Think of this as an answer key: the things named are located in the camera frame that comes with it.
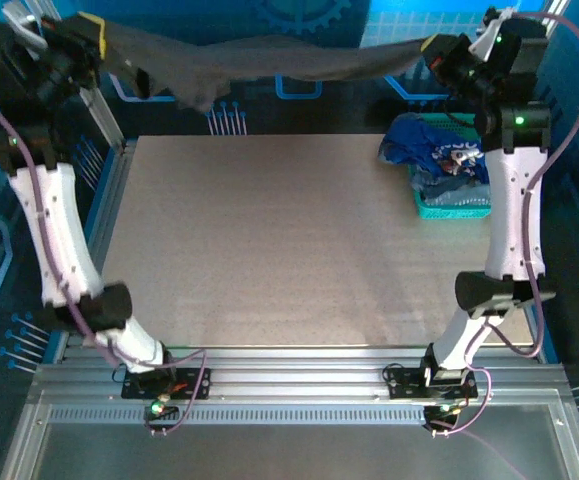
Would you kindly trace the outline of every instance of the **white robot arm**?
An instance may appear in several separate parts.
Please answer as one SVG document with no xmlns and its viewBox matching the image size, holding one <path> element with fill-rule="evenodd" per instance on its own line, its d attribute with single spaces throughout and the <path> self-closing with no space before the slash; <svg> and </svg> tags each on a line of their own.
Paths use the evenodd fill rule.
<svg viewBox="0 0 579 480">
<path fill-rule="evenodd" d="M 113 318 L 114 328 L 104 329 L 104 323 L 96 324 L 96 340 L 104 345 L 111 344 L 130 372 L 143 373 L 153 370 L 141 363 L 162 364 L 163 346 L 147 334 L 131 313 L 131 299 L 124 286 L 113 285 L 105 290 L 104 282 L 89 255 L 78 218 L 73 166 L 58 162 L 54 169 L 48 170 L 45 165 L 38 165 L 35 172 L 45 205 L 45 224 L 51 249 L 58 268 L 63 273 L 64 282 L 68 285 L 71 298 L 77 303 L 83 303 L 80 305 L 81 311 L 84 310 L 83 314 L 86 314 L 92 312 L 88 306 L 96 304 L 98 299 L 102 300 L 104 295 L 111 292 L 109 296 L 115 304 L 110 305 L 109 309 L 112 312 L 118 310 L 117 313 L 114 312 L 116 314 L 107 312 L 107 316 Z M 50 273 L 47 254 L 40 237 L 31 172 L 26 167 L 16 170 L 15 175 L 9 176 L 9 184 L 23 206 L 31 231 L 42 277 L 42 303 L 54 310 L 64 309 L 66 299 Z M 95 313 L 98 317 L 97 323 L 102 321 L 102 310 L 107 307 L 104 302 L 99 302 L 99 305 L 100 308 Z"/>
<path fill-rule="evenodd" d="M 539 180 L 530 181 L 547 161 L 550 112 L 532 102 L 536 71 L 547 46 L 544 26 L 512 18 L 514 9 L 490 9 L 481 36 L 437 35 L 423 46 L 436 78 L 477 110 L 491 186 L 491 240 L 484 272 L 456 279 L 458 308 L 445 333 L 430 346 L 427 385 L 464 380 L 467 365 L 491 333 L 515 309 L 532 299 L 525 265 L 523 221 L 529 229 L 530 262 L 536 277 L 545 265 L 540 246 Z M 531 194 L 526 216 L 525 196 Z M 541 298 L 553 296 L 540 278 Z"/>
<path fill-rule="evenodd" d="M 81 87 L 98 83 L 99 46 L 59 24 L 50 25 L 42 38 L 30 30 L 34 22 L 9 13 L 13 28 L 0 23 L 0 112 L 28 146 L 33 165 L 21 155 L 16 139 L 0 125 L 0 167 L 29 225 L 40 266 L 45 313 L 73 324 L 67 308 L 72 301 L 96 341 L 126 363 L 129 372 L 152 372 L 165 363 L 168 352 L 133 316 L 126 286 L 105 286 L 96 271 L 78 217 L 74 170 L 53 122 L 56 110 L 67 98 Z M 33 180 L 37 180 L 39 198 Z M 39 200 L 44 206 L 47 249 L 38 219 Z M 60 284 L 52 264 L 60 274 Z"/>
</svg>

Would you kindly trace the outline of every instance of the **work surface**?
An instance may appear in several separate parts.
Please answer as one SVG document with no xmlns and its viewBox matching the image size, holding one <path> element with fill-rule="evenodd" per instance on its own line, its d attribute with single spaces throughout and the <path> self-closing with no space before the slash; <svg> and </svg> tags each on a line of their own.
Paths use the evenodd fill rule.
<svg viewBox="0 0 579 480">
<path fill-rule="evenodd" d="M 168 345 L 422 345 L 487 220 L 418 217 L 380 135 L 141 137 L 107 254 Z M 529 341 L 522 313 L 503 330 Z"/>
</svg>

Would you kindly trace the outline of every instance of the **gear logo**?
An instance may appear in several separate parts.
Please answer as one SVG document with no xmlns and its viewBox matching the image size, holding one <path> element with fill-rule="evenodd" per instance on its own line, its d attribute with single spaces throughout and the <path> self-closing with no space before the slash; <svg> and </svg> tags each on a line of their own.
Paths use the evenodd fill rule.
<svg viewBox="0 0 579 480">
<path fill-rule="evenodd" d="M 252 0 L 258 18 L 283 33 L 315 33 L 316 28 L 342 17 L 342 9 L 350 0 Z"/>
</svg>

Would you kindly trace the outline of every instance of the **plastic basket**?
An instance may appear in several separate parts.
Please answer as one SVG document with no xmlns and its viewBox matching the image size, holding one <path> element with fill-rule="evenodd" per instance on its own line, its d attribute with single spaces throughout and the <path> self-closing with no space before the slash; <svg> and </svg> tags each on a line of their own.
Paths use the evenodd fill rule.
<svg viewBox="0 0 579 480">
<path fill-rule="evenodd" d="M 473 122 L 473 115 L 454 113 L 454 117 L 466 122 Z M 466 140 L 477 140 L 478 132 L 473 128 L 463 127 L 447 117 L 444 113 L 426 113 L 420 115 L 425 122 L 437 128 L 456 132 Z M 413 167 L 409 167 L 409 175 L 413 175 Z M 443 218 L 484 218 L 491 213 L 490 206 L 484 205 L 427 205 L 419 192 L 413 192 L 418 207 L 418 214 L 425 219 Z"/>
</svg>

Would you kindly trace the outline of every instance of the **dark fabric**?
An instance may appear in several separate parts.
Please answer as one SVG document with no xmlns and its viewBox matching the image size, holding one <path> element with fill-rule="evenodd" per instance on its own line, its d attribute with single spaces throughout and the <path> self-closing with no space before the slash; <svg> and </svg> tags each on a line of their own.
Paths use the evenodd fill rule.
<svg viewBox="0 0 579 480">
<path fill-rule="evenodd" d="M 65 20 L 98 41 L 98 27 L 82 17 Z M 164 88 L 201 112 L 229 93 L 229 82 L 281 74 L 297 80 L 358 80 L 399 75 L 420 59 L 424 39 L 363 49 L 320 48 L 283 36 L 254 37 L 198 47 L 172 38 L 106 22 L 103 69 L 136 94 L 138 69 L 151 79 L 150 94 Z"/>
</svg>

